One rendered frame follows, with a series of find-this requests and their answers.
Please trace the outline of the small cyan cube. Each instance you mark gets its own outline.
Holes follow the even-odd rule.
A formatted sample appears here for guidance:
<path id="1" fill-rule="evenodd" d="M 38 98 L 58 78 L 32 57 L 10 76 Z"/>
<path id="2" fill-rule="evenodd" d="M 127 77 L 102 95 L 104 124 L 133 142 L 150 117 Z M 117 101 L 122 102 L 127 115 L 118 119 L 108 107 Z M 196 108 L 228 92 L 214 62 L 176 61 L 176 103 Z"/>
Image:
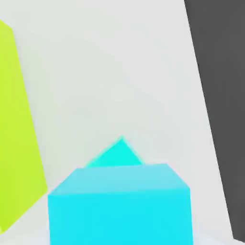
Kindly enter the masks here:
<path id="1" fill-rule="evenodd" d="M 48 216 L 50 245 L 193 245 L 190 189 L 167 164 L 78 168 Z"/>

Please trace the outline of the large lime green box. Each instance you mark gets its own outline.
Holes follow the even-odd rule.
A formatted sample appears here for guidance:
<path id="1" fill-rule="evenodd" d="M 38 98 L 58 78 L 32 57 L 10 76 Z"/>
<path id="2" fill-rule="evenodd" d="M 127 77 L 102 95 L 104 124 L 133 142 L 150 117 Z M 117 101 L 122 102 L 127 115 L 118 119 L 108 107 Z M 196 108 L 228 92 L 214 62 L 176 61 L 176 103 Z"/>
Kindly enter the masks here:
<path id="1" fill-rule="evenodd" d="M 13 31 L 0 20 L 0 234 L 46 192 Z"/>

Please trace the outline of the small turquoise cube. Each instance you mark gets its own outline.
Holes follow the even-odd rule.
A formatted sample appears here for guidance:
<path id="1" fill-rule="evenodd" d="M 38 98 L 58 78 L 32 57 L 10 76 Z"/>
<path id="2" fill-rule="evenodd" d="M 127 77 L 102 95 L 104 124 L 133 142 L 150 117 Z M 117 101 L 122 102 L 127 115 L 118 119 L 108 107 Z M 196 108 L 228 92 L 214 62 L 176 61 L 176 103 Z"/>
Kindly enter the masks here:
<path id="1" fill-rule="evenodd" d="M 125 137 L 120 136 L 84 167 L 133 166 L 145 164 Z"/>

